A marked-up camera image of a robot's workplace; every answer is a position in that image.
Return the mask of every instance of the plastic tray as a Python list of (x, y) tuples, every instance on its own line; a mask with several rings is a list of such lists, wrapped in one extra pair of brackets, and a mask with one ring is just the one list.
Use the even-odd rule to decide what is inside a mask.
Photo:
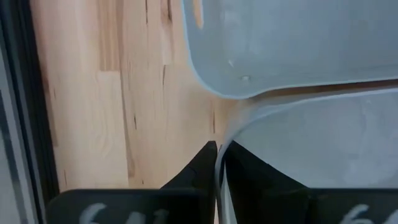
[(228, 180), (220, 177), (232, 141), (310, 188), (398, 188), (398, 88), (241, 104), (216, 161), (223, 223), (236, 223)]
[(201, 1), (199, 28), (182, 0), (190, 62), (222, 97), (398, 78), (398, 1)]

